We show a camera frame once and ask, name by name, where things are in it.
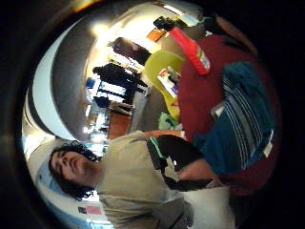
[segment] red bottle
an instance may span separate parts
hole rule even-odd
[[[173,20],[170,18],[164,18],[160,16],[157,18],[153,24],[158,29],[164,29],[170,33],[173,39],[178,43],[178,45],[183,50],[183,53],[196,67],[199,74],[207,74],[210,71],[211,63],[203,52],[203,50],[198,46],[198,44],[187,36],[181,29],[174,25]]]

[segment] blue fabric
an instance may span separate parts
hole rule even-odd
[[[51,175],[51,172],[49,170],[49,158],[41,164],[41,166],[38,169],[35,184],[39,185],[39,182],[41,182],[43,185],[45,185],[47,188],[51,189],[55,193],[64,196],[66,198],[72,198],[68,194],[64,193],[61,188],[59,187],[58,183],[55,181],[54,177]]]
[[[275,116],[250,62],[226,65],[223,89],[224,111],[207,134],[194,135],[193,145],[217,174],[233,174],[263,156]]]
[[[86,87],[88,89],[92,89],[94,86],[94,83],[95,83],[95,79],[89,77],[86,81]]]

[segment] table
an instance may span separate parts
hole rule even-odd
[[[230,185],[232,193],[247,196],[261,189],[274,170],[281,135],[280,106],[270,74],[263,64],[249,52],[225,44],[224,39],[225,36],[210,35],[198,40],[198,45],[212,63],[209,74],[199,75],[189,60],[184,61],[178,91],[180,122],[189,140],[192,140],[195,133],[207,133],[214,124],[211,108],[224,100],[221,74],[223,66],[235,61],[250,61],[254,65],[275,110],[278,129],[274,135],[274,147],[268,158],[262,157],[246,170],[234,175],[220,176],[223,183]]]

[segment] person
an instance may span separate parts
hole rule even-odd
[[[146,94],[147,91],[138,88],[138,85],[148,88],[148,85],[141,79],[132,76],[125,72],[124,68],[113,63],[109,63],[103,67],[94,67],[93,73],[99,75],[100,79],[104,82],[117,85],[133,92]]]
[[[143,66],[151,55],[148,50],[146,50],[142,46],[135,44],[130,39],[127,39],[125,37],[117,37],[111,43],[111,46],[114,52],[132,58]]]
[[[186,210],[190,206],[185,207],[181,193],[169,189],[153,168],[147,148],[151,136],[162,135],[182,137],[180,131],[136,131],[112,140],[100,161],[83,145],[66,144],[53,149],[49,168],[61,189],[76,199],[88,197],[95,189],[114,228],[186,228],[191,221]],[[203,158],[177,173],[170,169],[173,163],[168,163],[167,176],[217,180]],[[172,210],[164,211],[168,204],[174,204]]]
[[[228,45],[236,46],[242,50],[248,50],[254,56],[258,56],[255,45],[242,31],[232,25],[229,21],[207,8],[202,11],[200,17],[206,31],[214,34],[226,35],[227,39],[225,42]]]
[[[97,106],[100,108],[109,108],[113,111],[117,111],[124,115],[132,115],[132,112],[125,111],[121,107],[135,109],[134,105],[131,105],[128,103],[123,103],[123,102],[112,101],[112,100],[109,100],[108,97],[104,97],[104,96],[100,96],[100,97],[95,96],[93,98],[93,100],[96,102]]]
[[[118,97],[123,98],[123,99],[126,99],[126,98],[127,98],[127,97],[126,97],[125,95],[123,95],[123,94],[114,93],[114,92],[111,92],[111,91],[108,91],[108,90],[105,90],[105,89],[102,89],[102,88],[97,89],[97,91],[98,91],[99,93],[105,93],[107,96],[108,96],[109,94],[111,94],[111,95],[118,96]]]

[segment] yellow object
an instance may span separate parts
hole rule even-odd
[[[177,54],[158,51],[151,54],[144,66],[145,75],[149,78],[155,88],[162,93],[169,113],[177,121],[179,120],[179,107],[176,105],[176,99],[164,88],[157,76],[162,69],[167,69],[168,66],[171,66],[176,72],[180,73],[183,61],[183,58]]]

